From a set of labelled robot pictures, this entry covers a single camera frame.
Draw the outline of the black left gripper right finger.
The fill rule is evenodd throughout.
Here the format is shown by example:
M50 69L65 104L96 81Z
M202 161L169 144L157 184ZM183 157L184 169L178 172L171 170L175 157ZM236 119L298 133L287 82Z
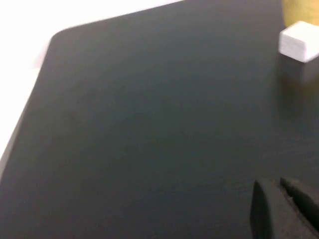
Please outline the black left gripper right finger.
M311 223L319 223L319 192L295 178L281 178L280 184L292 197L297 208Z

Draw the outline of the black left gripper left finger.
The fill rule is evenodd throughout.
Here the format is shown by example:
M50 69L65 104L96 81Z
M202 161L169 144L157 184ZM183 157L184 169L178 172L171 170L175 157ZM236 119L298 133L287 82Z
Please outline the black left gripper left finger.
M254 239L317 239L319 224L311 224L283 186L273 180L254 183L250 226Z

